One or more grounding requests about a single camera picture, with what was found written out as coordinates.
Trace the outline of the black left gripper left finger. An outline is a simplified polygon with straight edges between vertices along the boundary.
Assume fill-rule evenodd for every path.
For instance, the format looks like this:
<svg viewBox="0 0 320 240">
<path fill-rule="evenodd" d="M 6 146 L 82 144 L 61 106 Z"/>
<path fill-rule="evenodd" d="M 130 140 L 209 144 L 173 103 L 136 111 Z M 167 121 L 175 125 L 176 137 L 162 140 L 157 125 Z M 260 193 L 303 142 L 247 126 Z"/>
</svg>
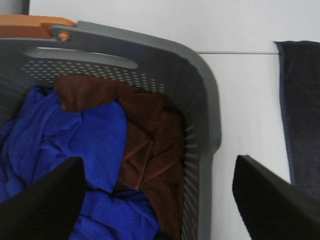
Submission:
<svg viewBox="0 0 320 240">
<path fill-rule="evenodd" d="M 86 192 L 84 161 L 71 157 L 0 205 L 2 240 L 67 240 Z"/>
</svg>

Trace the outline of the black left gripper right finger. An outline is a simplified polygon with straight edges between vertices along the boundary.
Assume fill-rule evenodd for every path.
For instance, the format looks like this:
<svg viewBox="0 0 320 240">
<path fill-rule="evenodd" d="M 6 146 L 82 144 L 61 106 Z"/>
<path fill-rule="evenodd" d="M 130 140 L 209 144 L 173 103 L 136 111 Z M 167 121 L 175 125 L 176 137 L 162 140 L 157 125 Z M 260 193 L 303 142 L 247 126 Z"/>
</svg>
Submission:
<svg viewBox="0 0 320 240">
<path fill-rule="evenodd" d="M 251 239 L 320 238 L 320 201 L 248 155 L 236 158 L 232 193 Z"/>
</svg>

